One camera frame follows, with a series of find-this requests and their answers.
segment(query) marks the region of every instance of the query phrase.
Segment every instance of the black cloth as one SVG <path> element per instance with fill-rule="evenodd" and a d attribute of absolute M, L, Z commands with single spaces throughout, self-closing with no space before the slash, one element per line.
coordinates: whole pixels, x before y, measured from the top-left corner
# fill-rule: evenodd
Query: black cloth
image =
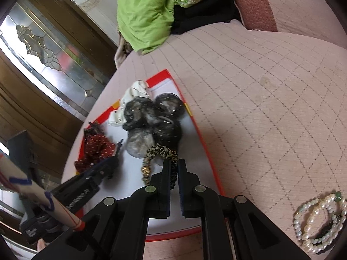
<path fill-rule="evenodd" d="M 176 5 L 173 16 L 171 34 L 182 34 L 211 23 L 230 22 L 233 18 L 240 19 L 234 0 L 202 0 L 189 8 Z"/>

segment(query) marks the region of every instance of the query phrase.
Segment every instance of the pearl bracelet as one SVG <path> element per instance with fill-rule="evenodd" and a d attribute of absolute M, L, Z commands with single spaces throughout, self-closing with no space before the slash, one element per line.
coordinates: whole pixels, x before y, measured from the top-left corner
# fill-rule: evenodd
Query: pearl bracelet
<path fill-rule="evenodd" d="M 341 215 L 336 215 L 334 210 L 332 209 L 332 203 L 333 202 L 339 202 L 341 206 Z M 311 206 L 318 204 L 313 209 L 313 212 L 309 216 L 306 225 L 304 227 L 304 233 L 302 233 L 300 224 L 299 224 L 299 218 L 301 215 L 306 213 L 307 209 Z M 310 239 L 311 235 L 311 227 L 314 222 L 315 216 L 320 213 L 322 209 L 326 208 L 327 211 L 331 214 L 331 222 L 328 228 L 324 227 L 325 232 L 322 237 L 318 237 L 315 239 Z M 345 201 L 345 198 L 342 197 L 341 192 L 336 192 L 335 194 L 330 194 L 326 196 L 324 199 L 312 199 L 310 202 L 304 204 L 301 208 L 299 208 L 298 212 L 294 215 L 294 229 L 296 232 L 296 236 L 298 240 L 303 240 L 302 248 L 304 251 L 312 252 L 312 253 L 318 253 L 321 250 L 324 250 L 327 248 L 328 245 L 332 243 L 332 241 L 337 237 L 339 231 L 343 228 L 343 223 L 346 220 L 347 215 L 347 202 Z"/>

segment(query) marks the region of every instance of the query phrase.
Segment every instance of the glass panel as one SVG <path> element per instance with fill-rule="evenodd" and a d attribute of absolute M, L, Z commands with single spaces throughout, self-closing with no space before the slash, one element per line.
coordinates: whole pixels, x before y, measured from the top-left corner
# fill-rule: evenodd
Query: glass panel
<path fill-rule="evenodd" d="M 11 9 L 9 16 L 12 18 L 15 24 L 29 26 L 33 22 L 30 16 L 23 14 L 22 8 L 17 3 Z"/>
<path fill-rule="evenodd" d="M 85 120 L 109 78 L 28 0 L 18 0 L 14 5 L 0 26 L 0 39 L 19 61 L 20 71 L 27 69 L 23 74 L 31 82 L 71 114 Z"/>
<path fill-rule="evenodd" d="M 86 111 L 90 112 L 93 105 L 95 104 L 96 99 L 93 97 L 86 97 L 84 100 L 84 103 L 82 104 L 82 108 L 84 108 Z"/>
<path fill-rule="evenodd" d="M 40 74 L 76 104 L 81 105 L 83 103 L 85 99 L 84 89 L 64 72 L 46 67 Z"/>
<path fill-rule="evenodd" d="M 0 200 L 2 201 L 0 209 L 6 211 L 6 213 L 16 218 L 20 218 L 20 216 L 18 216 L 18 213 L 16 214 L 16 211 L 20 213 L 25 213 L 24 206 L 20 201 L 18 193 L 0 190 Z"/>

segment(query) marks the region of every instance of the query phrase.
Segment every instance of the red stripe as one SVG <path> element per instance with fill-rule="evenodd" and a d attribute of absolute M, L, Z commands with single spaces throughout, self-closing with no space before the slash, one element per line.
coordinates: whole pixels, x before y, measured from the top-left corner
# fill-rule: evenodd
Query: red stripe
<path fill-rule="evenodd" d="M 77 211 L 77 212 L 75 213 L 75 216 L 76 216 L 77 218 L 82 218 L 83 215 L 84 215 L 83 207 L 82 207 L 79 211 Z"/>
<path fill-rule="evenodd" d="M 84 230 L 85 226 L 86 226 L 86 223 L 83 222 L 83 221 L 81 220 L 81 223 L 78 224 L 78 225 L 74 228 L 74 231 L 80 232 L 80 231 Z"/>
<path fill-rule="evenodd" d="M 69 216 L 69 218 L 72 220 L 72 222 L 75 224 L 75 227 L 73 229 L 77 228 L 80 225 L 81 219 L 78 218 L 78 222 L 76 223 L 75 220 L 72 218 L 70 214 L 72 214 L 64 205 L 62 205 L 58 200 L 56 200 L 57 203 L 63 208 L 63 210 L 66 212 L 66 214 Z"/>
<path fill-rule="evenodd" d="M 201 227 L 197 227 L 197 228 L 182 230 L 179 232 L 164 233 L 160 235 L 149 235 L 146 237 L 146 242 L 178 239 L 179 237 L 189 236 L 189 235 L 197 234 L 200 232 L 201 232 Z"/>
<path fill-rule="evenodd" d="M 113 107 L 108 108 L 94 122 L 98 122 L 99 124 L 104 123 L 110 116 L 110 112 L 113 110 L 115 110 Z"/>
<path fill-rule="evenodd" d="M 152 88 L 153 86 L 159 84 L 161 81 L 164 81 L 167 78 L 172 79 L 172 76 L 167 69 L 164 69 L 159 73 L 153 75 L 150 79 L 146 80 L 146 82 L 148 86 Z"/>

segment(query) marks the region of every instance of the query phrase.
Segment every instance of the red patterned fabric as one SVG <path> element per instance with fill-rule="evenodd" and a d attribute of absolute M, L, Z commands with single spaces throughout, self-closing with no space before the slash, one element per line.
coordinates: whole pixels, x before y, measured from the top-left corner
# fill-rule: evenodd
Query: red patterned fabric
<path fill-rule="evenodd" d="M 248 30 L 277 31 L 268 0 L 235 0 Z"/>
<path fill-rule="evenodd" d="M 82 173 L 94 164 L 112 156 L 116 145 L 111 143 L 104 135 L 92 135 L 85 139 L 84 157 L 75 161 L 75 168 Z"/>

